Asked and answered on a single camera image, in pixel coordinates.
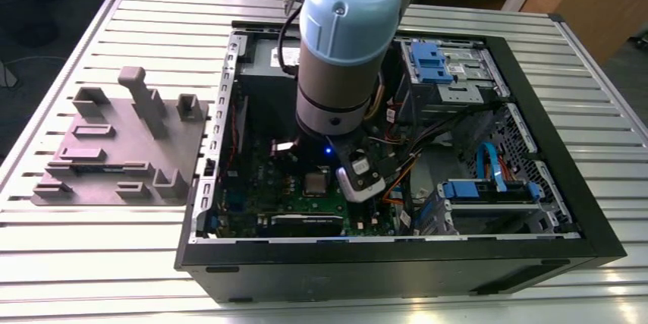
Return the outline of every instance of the blue drive bracket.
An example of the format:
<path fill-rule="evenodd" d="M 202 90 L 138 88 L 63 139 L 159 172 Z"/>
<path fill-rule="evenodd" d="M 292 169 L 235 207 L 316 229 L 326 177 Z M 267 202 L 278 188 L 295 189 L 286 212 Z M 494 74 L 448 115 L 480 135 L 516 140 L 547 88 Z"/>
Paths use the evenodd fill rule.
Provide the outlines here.
<path fill-rule="evenodd" d="M 540 201 L 540 199 L 544 197 L 542 187 L 535 182 L 530 182 L 527 184 L 527 189 L 531 197 L 534 198 L 534 202 Z"/>
<path fill-rule="evenodd" d="M 474 181 L 451 181 L 443 184 L 446 199 L 479 198 L 478 185 Z"/>
<path fill-rule="evenodd" d="M 412 43 L 411 58 L 420 83 L 451 84 L 455 77 L 446 70 L 446 56 L 435 43 Z"/>

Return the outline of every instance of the cable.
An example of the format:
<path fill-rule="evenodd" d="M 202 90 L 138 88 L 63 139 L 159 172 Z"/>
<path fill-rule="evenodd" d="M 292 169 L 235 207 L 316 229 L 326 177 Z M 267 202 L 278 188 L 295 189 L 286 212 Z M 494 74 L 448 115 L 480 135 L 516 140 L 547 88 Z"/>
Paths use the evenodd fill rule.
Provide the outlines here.
<path fill-rule="evenodd" d="M 403 103 L 398 102 L 388 109 L 392 109 L 392 107 L 396 107 L 396 106 L 400 106 L 400 105 L 403 105 Z M 395 126 L 396 126 L 396 123 L 391 122 L 390 126 L 386 129 L 386 140 L 388 140 L 390 142 L 404 143 L 408 140 L 407 138 L 402 138 L 402 137 L 396 138 L 396 137 L 392 137 L 392 135 L 391 135 L 391 131 L 392 131 Z"/>
<path fill-rule="evenodd" d="M 403 201 L 402 200 L 396 200 L 396 199 L 384 199 L 383 200 L 386 203 L 390 203 L 390 204 L 394 204 L 394 205 L 403 205 Z"/>
<path fill-rule="evenodd" d="M 376 137 L 370 137 L 370 140 L 375 140 L 376 142 L 384 143 L 384 144 L 395 144 L 395 145 L 402 145 L 403 142 L 394 142 L 391 140 L 382 140 L 380 138 Z"/>
<path fill-rule="evenodd" d="M 411 175 L 406 174 L 406 177 L 402 179 L 402 195 L 403 195 L 403 210 L 406 211 L 407 215 L 411 217 L 410 226 L 407 224 L 402 225 L 402 235 L 411 235 L 415 230 L 415 201 L 412 200 L 412 191 L 411 191 Z"/>
<path fill-rule="evenodd" d="M 502 168 L 503 170 L 503 176 L 504 176 L 504 180 L 508 181 L 511 180 L 508 178 L 508 173 L 507 173 L 507 165 L 504 164 L 504 160 L 503 160 L 503 157 L 502 156 L 498 156 L 498 163 L 499 163 L 499 167 Z"/>
<path fill-rule="evenodd" d="M 400 176 L 398 177 L 396 181 L 394 182 L 392 186 L 390 187 L 390 189 L 386 191 L 386 193 L 383 194 L 383 200 L 388 200 L 390 199 L 390 193 L 392 192 L 392 190 L 395 189 L 395 187 L 398 186 L 398 183 L 402 182 L 402 179 L 406 177 L 407 173 L 411 171 L 412 167 L 415 167 L 415 163 L 416 163 L 416 159 L 415 161 L 411 163 L 411 165 L 407 167 L 406 171 L 403 171 L 403 173 L 400 174 Z"/>
<path fill-rule="evenodd" d="M 295 18 L 300 14 L 300 12 L 302 12 L 302 5 L 295 10 L 295 12 L 291 14 L 288 19 L 286 20 L 284 26 L 282 27 L 280 40 L 279 40 L 279 43 L 278 43 L 278 50 L 276 50 L 282 71 L 286 74 L 292 75 L 292 76 L 296 76 L 296 66 L 287 66 L 286 65 L 286 61 L 284 61 L 284 38 L 286 38 L 286 32 L 288 31 L 288 26 L 295 21 Z"/>
<path fill-rule="evenodd" d="M 403 79 L 407 80 L 407 89 L 410 90 L 410 104 L 411 104 L 411 108 L 412 108 L 411 138 L 415 138 L 416 132 L 419 130 L 419 110 L 416 109 L 415 87 L 412 86 L 411 78 L 407 77 L 407 73 L 403 74 Z"/>
<path fill-rule="evenodd" d="M 376 98 L 374 98 L 374 104 L 364 115 L 366 121 L 371 120 L 376 116 L 378 109 L 382 108 L 383 96 L 386 94 L 386 77 L 383 76 L 383 71 L 379 71 L 378 73 L 378 83 Z"/>
<path fill-rule="evenodd" d="M 503 167 L 504 178 L 507 179 L 507 181 L 518 181 L 516 176 L 514 175 L 511 169 L 508 168 L 504 158 L 502 156 L 498 156 L 498 160 L 499 160 L 499 164 Z"/>
<path fill-rule="evenodd" d="M 28 60 L 62 60 L 62 61 L 68 61 L 66 57 L 59 57 L 59 56 L 28 56 L 23 58 L 18 58 L 15 60 L 11 60 L 10 62 L 6 62 L 6 66 L 10 64 L 18 64 L 19 62 L 28 61 Z"/>
<path fill-rule="evenodd" d="M 491 173 L 486 174 L 484 169 L 484 153 L 488 153 L 488 159 L 491 161 Z M 499 191 L 507 191 L 507 184 L 504 183 L 503 168 L 499 163 L 498 149 L 495 144 L 491 142 L 482 142 L 478 147 L 478 157 L 476 157 L 476 170 L 478 178 L 492 178 L 498 184 Z"/>
<path fill-rule="evenodd" d="M 412 161 L 412 159 L 418 159 L 422 156 L 422 151 L 423 150 L 420 149 L 415 153 L 411 153 L 411 156 L 404 161 L 404 163 L 402 163 L 402 165 L 396 168 L 396 171 L 402 171 L 406 168 L 407 164 Z"/>
<path fill-rule="evenodd" d="M 479 112 L 487 112 L 495 110 L 502 106 L 502 102 L 490 102 L 483 105 L 474 105 L 464 107 L 459 112 L 446 118 L 443 121 L 438 121 L 431 127 L 428 127 L 423 133 L 411 141 L 410 146 L 406 150 L 406 155 L 408 155 L 415 149 L 422 147 L 427 141 L 431 142 L 438 138 L 439 135 L 446 133 L 447 131 L 452 130 L 454 126 L 459 124 L 459 122 Z"/>

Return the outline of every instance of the black cable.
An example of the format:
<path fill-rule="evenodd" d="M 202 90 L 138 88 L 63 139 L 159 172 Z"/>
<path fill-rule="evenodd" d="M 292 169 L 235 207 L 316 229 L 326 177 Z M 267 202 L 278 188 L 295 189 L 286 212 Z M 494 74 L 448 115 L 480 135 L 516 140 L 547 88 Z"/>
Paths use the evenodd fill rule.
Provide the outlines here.
<path fill-rule="evenodd" d="M 406 224 L 402 224 L 403 229 L 402 235 L 412 235 L 415 231 L 415 201 L 412 200 L 412 192 L 411 192 L 411 173 L 402 179 L 402 195 L 403 195 L 403 209 L 407 212 L 407 215 L 411 217 L 411 224 L 410 227 Z"/>
<path fill-rule="evenodd" d="M 288 31 L 288 26 L 295 21 L 295 18 L 300 14 L 300 12 L 302 12 L 302 5 L 295 10 L 295 12 L 291 14 L 288 19 L 286 20 L 284 26 L 282 27 L 280 41 L 279 41 L 278 50 L 276 50 L 276 55 L 278 55 L 278 58 L 279 58 L 282 71 L 286 74 L 292 75 L 292 76 L 296 76 L 296 66 L 287 66 L 286 62 L 284 62 L 284 38 L 286 38 L 286 32 Z"/>
<path fill-rule="evenodd" d="M 412 131 L 411 131 L 411 138 L 414 139 L 416 136 L 416 132 L 419 131 L 419 110 L 416 107 L 416 96 L 415 96 L 415 87 L 412 86 L 412 80 L 408 78 L 407 74 L 403 75 L 403 78 L 407 79 L 407 89 L 410 90 L 410 103 L 412 107 Z"/>
<path fill-rule="evenodd" d="M 475 113 L 487 112 L 490 110 L 496 110 L 503 105 L 502 102 L 490 102 L 483 105 L 474 105 L 464 107 L 459 112 L 446 118 L 443 121 L 436 122 L 431 127 L 428 127 L 423 133 L 414 139 L 406 149 L 406 154 L 403 158 L 406 159 L 412 151 L 420 149 L 427 142 L 432 142 L 438 136 L 448 132 L 455 128 L 455 126 Z"/>

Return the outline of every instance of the light blue joint cap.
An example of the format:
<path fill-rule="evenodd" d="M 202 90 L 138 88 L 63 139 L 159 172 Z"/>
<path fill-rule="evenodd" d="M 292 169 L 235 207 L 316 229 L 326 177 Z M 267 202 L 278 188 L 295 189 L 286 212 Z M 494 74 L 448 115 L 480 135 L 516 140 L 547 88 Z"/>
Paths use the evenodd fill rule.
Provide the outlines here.
<path fill-rule="evenodd" d="M 364 64 L 390 45 L 400 7 L 402 0 L 304 0 L 302 41 L 331 64 Z"/>

